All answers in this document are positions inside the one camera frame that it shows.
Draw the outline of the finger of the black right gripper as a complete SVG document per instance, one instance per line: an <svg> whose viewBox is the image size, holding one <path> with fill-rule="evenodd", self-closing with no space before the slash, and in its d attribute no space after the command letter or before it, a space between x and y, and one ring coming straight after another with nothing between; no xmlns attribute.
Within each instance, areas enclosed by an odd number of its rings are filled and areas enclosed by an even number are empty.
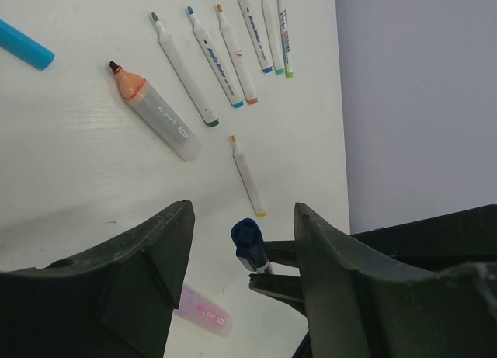
<svg viewBox="0 0 497 358"><path fill-rule="evenodd" d="M291 306L306 315L304 293L299 276L250 274L250 290Z"/></svg>
<svg viewBox="0 0 497 358"><path fill-rule="evenodd" d="M270 262L283 266L299 265L295 241L267 241L264 248Z"/></svg>

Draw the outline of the peach marker pen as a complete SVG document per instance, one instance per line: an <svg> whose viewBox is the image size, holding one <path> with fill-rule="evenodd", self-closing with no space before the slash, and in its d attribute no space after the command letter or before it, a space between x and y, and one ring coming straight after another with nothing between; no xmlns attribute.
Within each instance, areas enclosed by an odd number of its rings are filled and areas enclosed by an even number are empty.
<svg viewBox="0 0 497 358"><path fill-rule="evenodd" d="M242 88L245 99L249 105L254 105L259 101L256 93L252 77L245 63L244 54L239 46L238 40L235 37L234 30L228 22L224 8L221 4L216 4L217 18L219 29L224 39L225 46L228 50L231 62L235 69L238 81Z"/></svg>

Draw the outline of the lime green marker pen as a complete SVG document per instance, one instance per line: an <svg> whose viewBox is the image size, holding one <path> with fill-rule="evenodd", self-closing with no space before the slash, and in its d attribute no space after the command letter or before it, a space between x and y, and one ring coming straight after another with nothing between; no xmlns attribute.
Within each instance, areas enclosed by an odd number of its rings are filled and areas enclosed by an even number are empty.
<svg viewBox="0 0 497 358"><path fill-rule="evenodd" d="M290 35L289 35L289 27L288 27L288 15L287 15L287 7L283 0L276 0L277 8L278 8L278 16L279 16L279 24L280 24L280 35L282 42L282 51L283 51L283 63L285 68L286 78L293 78L294 70L291 62L291 51L290 51Z"/></svg>

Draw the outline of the sky blue marker pen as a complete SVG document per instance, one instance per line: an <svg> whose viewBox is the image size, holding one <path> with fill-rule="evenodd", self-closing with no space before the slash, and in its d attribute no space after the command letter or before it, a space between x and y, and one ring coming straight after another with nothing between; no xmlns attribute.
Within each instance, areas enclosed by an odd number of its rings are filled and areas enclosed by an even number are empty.
<svg viewBox="0 0 497 358"><path fill-rule="evenodd" d="M195 10L191 5L186 7L189 20L192 24L193 34L203 51L214 75L216 76L221 88L224 91L229 103L234 108L241 108L244 105L244 99L240 92L233 86L232 78L226 71L225 63L219 55L219 49L215 45L207 28L198 20Z"/></svg>

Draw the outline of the light blue marker pen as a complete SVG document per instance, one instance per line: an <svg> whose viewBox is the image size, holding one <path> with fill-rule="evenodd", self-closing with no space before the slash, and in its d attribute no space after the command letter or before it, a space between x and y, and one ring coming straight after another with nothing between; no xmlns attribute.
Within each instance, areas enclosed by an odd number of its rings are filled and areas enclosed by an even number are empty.
<svg viewBox="0 0 497 358"><path fill-rule="evenodd" d="M265 74L270 73L273 70L273 65L271 60L266 56L265 47L261 39L258 24L255 20L252 4L249 0L238 0L238 4L262 72Z"/></svg>

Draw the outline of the sky blue pen cap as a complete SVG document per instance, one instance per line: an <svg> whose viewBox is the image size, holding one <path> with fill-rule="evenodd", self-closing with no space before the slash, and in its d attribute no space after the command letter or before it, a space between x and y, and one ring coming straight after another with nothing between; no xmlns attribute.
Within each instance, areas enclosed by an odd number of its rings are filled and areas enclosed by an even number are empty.
<svg viewBox="0 0 497 358"><path fill-rule="evenodd" d="M37 70L46 69L55 54L43 45L1 20L1 48Z"/></svg>

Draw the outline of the yellow marker pen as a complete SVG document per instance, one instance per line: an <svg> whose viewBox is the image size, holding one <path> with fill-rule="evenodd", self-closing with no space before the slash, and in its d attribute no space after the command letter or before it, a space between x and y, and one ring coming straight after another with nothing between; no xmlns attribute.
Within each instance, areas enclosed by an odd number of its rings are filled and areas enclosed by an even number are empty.
<svg viewBox="0 0 497 358"><path fill-rule="evenodd" d="M248 164L244 151L240 147L235 135L230 136L232 157L238 169L245 191L252 205L252 209L257 217L266 216L266 208L259 193L258 186Z"/></svg>

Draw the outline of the navy blue marker pen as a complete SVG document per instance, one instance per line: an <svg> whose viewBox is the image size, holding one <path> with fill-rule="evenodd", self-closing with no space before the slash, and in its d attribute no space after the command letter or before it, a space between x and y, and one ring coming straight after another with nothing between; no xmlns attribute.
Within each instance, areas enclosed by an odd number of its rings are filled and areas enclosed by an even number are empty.
<svg viewBox="0 0 497 358"><path fill-rule="evenodd" d="M262 231L256 221L245 218L231 229L236 257L251 273L272 274L271 262L266 253Z"/></svg>

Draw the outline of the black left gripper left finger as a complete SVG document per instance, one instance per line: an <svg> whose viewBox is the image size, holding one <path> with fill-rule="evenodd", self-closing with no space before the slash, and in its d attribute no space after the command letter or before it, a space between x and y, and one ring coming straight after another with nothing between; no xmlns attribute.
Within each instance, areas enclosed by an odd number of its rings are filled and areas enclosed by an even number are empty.
<svg viewBox="0 0 497 358"><path fill-rule="evenodd" d="M194 224L177 201L84 252L2 273L1 355L163 356Z"/></svg>

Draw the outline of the orange cap highlighter pen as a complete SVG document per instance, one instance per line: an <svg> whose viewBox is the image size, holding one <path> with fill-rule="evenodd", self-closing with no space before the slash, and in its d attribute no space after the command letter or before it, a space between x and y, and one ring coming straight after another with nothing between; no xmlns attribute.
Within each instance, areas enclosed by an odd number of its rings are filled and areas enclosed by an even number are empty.
<svg viewBox="0 0 497 358"><path fill-rule="evenodd" d="M114 61L109 62L128 106L184 161L195 160L201 151L198 137L180 116L140 75L126 71Z"/></svg>

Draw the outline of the teal marker pen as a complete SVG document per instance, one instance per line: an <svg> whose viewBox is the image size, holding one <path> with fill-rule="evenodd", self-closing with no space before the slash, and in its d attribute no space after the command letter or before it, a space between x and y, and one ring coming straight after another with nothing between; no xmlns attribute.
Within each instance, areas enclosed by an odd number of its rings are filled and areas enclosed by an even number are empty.
<svg viewBox="0 0 497 358"><path fill-rule="evenodd" d="M281 52L280 47L279 32L276 28L275 12L270 0L261 0L261 6L273 60L274 71L277 75L283 75L285 73L285 67L283 63L283 53Z"/></svg>

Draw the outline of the pink highlighter pen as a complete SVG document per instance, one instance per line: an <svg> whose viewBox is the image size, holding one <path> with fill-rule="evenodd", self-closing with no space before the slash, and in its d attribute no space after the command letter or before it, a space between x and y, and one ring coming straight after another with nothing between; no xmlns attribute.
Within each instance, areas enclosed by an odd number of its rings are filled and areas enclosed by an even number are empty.
<svg viewBox="0 0 497 358"><path fill-rule="evenodd" d="M228 337L233 327L233 318L229 313L187 285L182 286L175 314L199 328L223 337Z"/></svg>

